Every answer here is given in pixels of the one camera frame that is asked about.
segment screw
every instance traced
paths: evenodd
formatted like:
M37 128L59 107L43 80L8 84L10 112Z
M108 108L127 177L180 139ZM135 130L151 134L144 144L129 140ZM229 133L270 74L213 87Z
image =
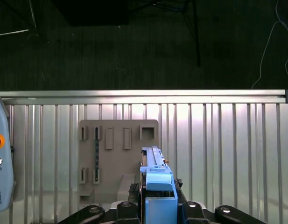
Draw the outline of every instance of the screw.
M231 212L230 209L225 208L225 207L221 208L221 210L222 210L224 213L230 213L230 212Z
M98 208L96 208L96 207L92 207L92 208L90 208L89 209L89 212L90 213L97 213L99 210L98 210Z
M192 207L192 208L195 208L195 206L196 206L196 204L193 203L193 202L188 202L187 204L188 204L190 207Z

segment gray plastic board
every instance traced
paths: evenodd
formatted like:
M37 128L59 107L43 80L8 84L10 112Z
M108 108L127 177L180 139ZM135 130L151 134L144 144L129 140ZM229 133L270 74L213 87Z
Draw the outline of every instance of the gray plastic board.
M158 146L157 120L82 120L79 126L80 204L127 200L139 182L142 147Z

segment corrugated metal wall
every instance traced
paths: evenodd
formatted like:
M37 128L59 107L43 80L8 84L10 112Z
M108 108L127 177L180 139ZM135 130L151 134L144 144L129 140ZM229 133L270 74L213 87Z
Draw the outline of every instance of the corrugated metal wall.
M77 210L83 119L156 119L160 148L189 200L288 224L288 104L8 105L15 202L0 224L61 221Z

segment rectangular slot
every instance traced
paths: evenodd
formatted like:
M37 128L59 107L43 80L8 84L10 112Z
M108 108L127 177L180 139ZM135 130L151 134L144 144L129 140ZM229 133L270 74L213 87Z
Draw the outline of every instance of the rectangular slot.
M87 140L88 139L88 127L87 126L83 126L80 128L79 139L80 140Z
M124 128L124 149L125 150L131 149L131 127Z
M99 140L98 140L98 135L99 135L99 128L96 127L94 129L95 132L95 148L94 148L94 152L95 152L95 170L94 170L94 179L93 182L95 182L98 179L98 170L99 170Z
M94 138L94 140L101 140L101 139L102 139L101 129L102 129L101 126L95 127L95 128L93 129L93 138Z
M100 169L93 170L93 184L100 183Z
M81 184L86 184L88 182L88 168L82 168L79 182Z
M114 128L108 127L105 130L105 149L113 149L114 144Z
M140 140L153 140L155 139L154 127L140 126Z

